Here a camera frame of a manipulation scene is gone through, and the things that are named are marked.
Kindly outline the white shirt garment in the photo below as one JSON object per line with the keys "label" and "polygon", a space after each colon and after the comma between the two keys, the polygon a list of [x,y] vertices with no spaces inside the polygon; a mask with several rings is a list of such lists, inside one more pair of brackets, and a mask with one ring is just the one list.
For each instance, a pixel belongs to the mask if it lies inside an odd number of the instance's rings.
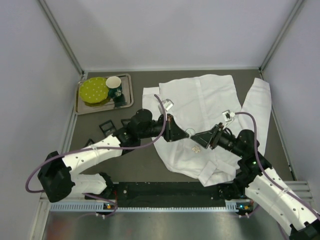
{"label": "white shirt garment", "polygon": [[[183,130],[192,128],[195,133],[223,122],[224,111],[235,112],[236,117],[229,125],[232,133],[238,135],[245,129],[256,131],[258,150],[262,154],[266,151],[272,99],[269,84],[259,78],[254,79],[244,103],[239,102],[233,77],[215,74],[175,79],[145,88],[142,107],[150,110],[155,120],[161,114],[158,99],[170,99],[174,106],[169,113],[177,125]],[[201,152],[192,151],[194,146],[199,146]],[[154,147],[169,171],[197,179],[205,187],[233,180],[239,168],[239,157],[235,154],[221,147],[202,148],[191,139],[172,143],[159,139]]]}

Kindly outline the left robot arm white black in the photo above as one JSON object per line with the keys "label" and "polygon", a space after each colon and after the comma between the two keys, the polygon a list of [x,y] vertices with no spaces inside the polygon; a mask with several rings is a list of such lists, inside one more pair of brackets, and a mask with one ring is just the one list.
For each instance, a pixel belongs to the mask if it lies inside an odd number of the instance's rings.
{"label": "left robot arm white black", "polygon": [[51,203],[74,194],[94,194],[108,197],[113,182],[104,172],[86,175],[83,172],[108,159],[123,156],[141,148],[141,140],[154,138],[166,142],[187,139],[189,134],[180,128],[171,114],[153,119],[151,111],[140,109],[122,128],[105,139],[71,154],[49,153],[37,178]]}

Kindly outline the round clear blue brooch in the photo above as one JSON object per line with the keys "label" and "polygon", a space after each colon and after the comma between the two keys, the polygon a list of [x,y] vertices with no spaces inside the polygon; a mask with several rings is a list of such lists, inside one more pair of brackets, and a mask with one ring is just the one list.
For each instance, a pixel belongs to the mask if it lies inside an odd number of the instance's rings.
{"label": "round clear blue brooch", "polygon": [[196,134],[196,131],[193,128],[188,128],[185,130],[185,132],[188,134],[189,138]]}

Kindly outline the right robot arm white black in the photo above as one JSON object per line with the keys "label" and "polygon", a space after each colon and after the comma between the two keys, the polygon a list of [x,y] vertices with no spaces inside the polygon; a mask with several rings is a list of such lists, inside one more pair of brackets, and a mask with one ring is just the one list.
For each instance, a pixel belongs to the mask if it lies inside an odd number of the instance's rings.
{"label": "right robot arm white black", "polygon": [[257,152],[255,133],[242,130],[238,136],[219,123],[191,137],[201,147],[221,147],[240,157],[240,172],[231,183],[217,184],[222,199],[248,198],[256,202],[282,227],[291,240],[318,240],[320,215],[281,180],[272,165]]}

